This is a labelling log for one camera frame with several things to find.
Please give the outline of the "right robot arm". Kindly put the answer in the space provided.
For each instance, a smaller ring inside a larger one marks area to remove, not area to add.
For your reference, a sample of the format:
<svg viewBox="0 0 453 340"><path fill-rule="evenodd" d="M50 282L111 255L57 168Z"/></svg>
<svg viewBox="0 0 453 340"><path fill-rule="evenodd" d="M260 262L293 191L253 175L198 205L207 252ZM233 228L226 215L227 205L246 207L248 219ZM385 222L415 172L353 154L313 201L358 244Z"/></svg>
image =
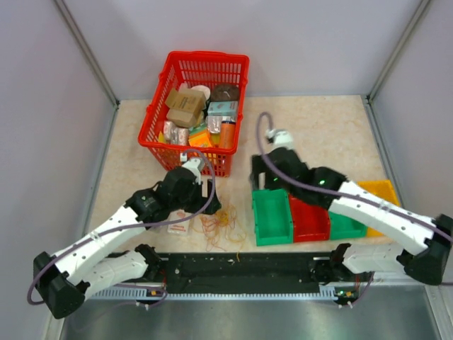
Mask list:
<svg viewBox="0 0 453 340"><path fill-rule="evenodd" d="M452 218L419 215L366 191L328 167L309 168L292 149L279 147L251 158L251 183L260 174L265 188L282 189L307 205L348 217L381 232L392 244L341 244L332 253L330 270L338 280L354 273L403 272L427 285L442 285L452 249Z"/></svg>

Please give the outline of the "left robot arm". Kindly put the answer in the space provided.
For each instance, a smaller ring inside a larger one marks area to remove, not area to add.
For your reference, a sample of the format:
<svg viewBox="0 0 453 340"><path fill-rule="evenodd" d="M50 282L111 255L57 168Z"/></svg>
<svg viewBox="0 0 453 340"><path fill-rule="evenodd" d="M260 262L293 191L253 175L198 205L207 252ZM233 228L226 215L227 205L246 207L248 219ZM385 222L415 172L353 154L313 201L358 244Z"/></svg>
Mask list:
<svg viewBox="0 0 453 340"><path fill-rule="evenodd" d="M220 209L214 178L202 181L196 166L186 163L169 171L150 188L138 190L102 225L65 249L41 252L33 259L30 289L41 297L55 319L75 312L92 295L135 278L146 281L160 274L160 258L150 246L112 258L110 253L168 217L183 210L190 217Z"/></svg>

